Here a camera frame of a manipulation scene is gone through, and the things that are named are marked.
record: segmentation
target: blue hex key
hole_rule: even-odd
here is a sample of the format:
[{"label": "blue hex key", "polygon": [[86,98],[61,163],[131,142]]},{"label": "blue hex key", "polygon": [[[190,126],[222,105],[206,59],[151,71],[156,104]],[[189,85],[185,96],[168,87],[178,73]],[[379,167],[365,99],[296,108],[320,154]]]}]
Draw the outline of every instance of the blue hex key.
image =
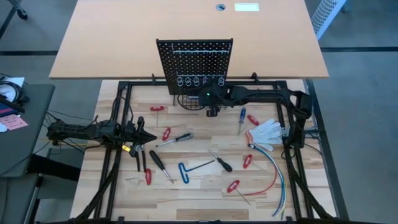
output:
[{"label": "blue hex key", "polygon": [[194,169],[203,167],[203,166],[205,166],[205,165],[207,165],[207,164],[211,164],[212,162],[214,162],[214,160],[212,160],[212,161],[210,161],[210,162],[207,162],[207,163],[205,163],[205,164],[202,164],[202,165],[200,165],[200,166],[197,166],[197,167],[188,169],[188,170],[185,168],[184,163],[180,162],[180,163],[178,164],[178,168],[180,169],[182,181],[184,181],[184,183],[186,183],[186,184],[189,183],[188,174],[185,174],[185,176],[184,176],[183,170],[184,170],[185,172],[190,172],[190,171],[193,171]]}]

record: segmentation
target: red sticky note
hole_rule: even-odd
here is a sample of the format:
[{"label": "red sticky note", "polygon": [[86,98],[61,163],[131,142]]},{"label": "red sticky note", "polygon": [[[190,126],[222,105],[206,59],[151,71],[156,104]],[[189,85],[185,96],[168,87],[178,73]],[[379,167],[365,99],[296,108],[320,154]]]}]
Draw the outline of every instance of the red sticky note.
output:
[{"label": "red sticky note", "polygon": [[4,116],[0,118],[0,123],[4,124],[10,130],[18,129],[28,126],[28,124],[15,114]]}]

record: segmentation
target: red cable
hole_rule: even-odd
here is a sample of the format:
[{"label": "red cable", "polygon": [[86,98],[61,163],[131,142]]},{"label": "red cable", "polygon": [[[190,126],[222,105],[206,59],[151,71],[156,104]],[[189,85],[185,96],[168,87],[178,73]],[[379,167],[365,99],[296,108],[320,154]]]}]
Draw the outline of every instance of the red cable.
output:
[{"label": "red cable", "polygon": [[243,194],[243,195],[245,195],[245,196],[257,195],[257,194],[261,194],[261,193],[264,193],[264,192],[266,192],[267,190],[269,190],[269,189],[275,184],[275,181],[276,181],[276,173],[277,173],[277,170],[276,170],[276,166],[275,166],[275,165],[274,165],[274,168],[275,168],[275,176],[274,176],[274,180],[272,181],[272,183],[270,184],[270,186],[268,186],[265,190],[262,190],[262,191],[259,191],[259,192],[254,192],[254,193],[249,193],[249,194]]}]

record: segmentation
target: light wood tabletop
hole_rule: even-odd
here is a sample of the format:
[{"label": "light wood tabletop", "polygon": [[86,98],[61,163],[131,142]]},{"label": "light wood tabletop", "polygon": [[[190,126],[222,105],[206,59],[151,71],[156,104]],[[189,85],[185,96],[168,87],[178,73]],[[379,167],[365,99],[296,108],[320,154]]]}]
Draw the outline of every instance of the light wood tabletop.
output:
[{"label": "light wood tabletop", "polygon": [[231,38],[229,78],[328,77],[304,0],[79,0],[50,78],[164,77],[156,39]]},{"label": "light wood tabletop", "polygon": [[[291,90],[304,89],[301,80],[289,80],[287,83]],[[99,121],[109,118],[117,85],[117,80],[102,82],[95,111],[95,114],[99,116]],[[264,86],[247,87],[265,88]],[[152,170],[152,184],[146,184],[144,173],[137,172],[136,160],[123,151],[114,199],[113,220],[117,220],[118,216],[124,216],[126,220],[280,220],[280,217],[271,217],[280,199],[279,178],[267,192],[247,196],[251,205],[248,205],[238,193],[226,192],[229,184],[236,179],[241,181],[238,189],[243,194],[264,190],[271,184],[275,175],[271,162],[260,152],[247,147],[244,132],[237,136],[240,106],[221,110],[218,117],[207,118],[205,110],[187,111],[179,105],[173,106],[173,97],[169,95],[166,86],[134,86],[131,97],[134,122],[139,116],[143,116],[144,129],[158,136],[158,140],[145,145],[147,167]],[[165,110],[159,112],[158,128],[156,128],[156,113],[149,110],[150,106],[154,105],[165,106]],[[275,104],[249,103],[246,109],[247,114],[255,116],[260,123],[270,118],[277,120]],[[306,126],[312,125],[311,121],[307,121]],[[156,144],[162,142],[165,127],[171,127],[170,138],[187,132],[193,133],[194,138],[155,147]],[[254,125],[246,119],[243,129],[248,130],[253,127]],[[306,143],[319,148],[314,139],[307,139]],[[148,152],[152,149],[162,159],[174,184],[150,158]],[[226,172],[219,163],[213,162],[189,172],[190,182],[184,184],[178,163],[183,162],[189,169],[213,160],[214,157],[208,152],[209,149],[229,163],[234,171]],[[82,212],[96,193],[104,152],[104,148],[86,151],[71,217],[76,217]],[[301,152],[309,189],[325,210],[335,215],[321,155],[307,146]],[[287,167],[280,156],[281,153],[282,146],[275,146],[271,156],[278,163],[287,181],[287,208],[284,217],[294,217]],[[248,154],[253,155],[253,164],[243,169],[243,160]],[[108,191],[104,196],[102,216],[105,214]],[[301,191],[298,191],[298,194],[304,214],[303,195]]]}]

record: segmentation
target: blue-handled screwdriver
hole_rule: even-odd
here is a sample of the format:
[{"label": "blue-handled screwdriver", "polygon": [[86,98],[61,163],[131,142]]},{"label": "blue-handled screwdriver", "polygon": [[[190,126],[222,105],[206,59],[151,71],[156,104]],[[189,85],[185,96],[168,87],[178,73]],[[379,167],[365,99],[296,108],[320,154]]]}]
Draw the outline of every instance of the blue-handled screwdriver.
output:
[{"label": "blue-handled screwdriver", "polygon": [[246,108],[245,108],[245,107],[242,107],[242,110],[241,110],[241,117],[240,117],[240,119],[239,119],[239,130],[238,130],[238,135],[241,134],[241,127],[242,127],[243,120],[244,120],[244,117],[245,117],[245,116],[246,116]]}]

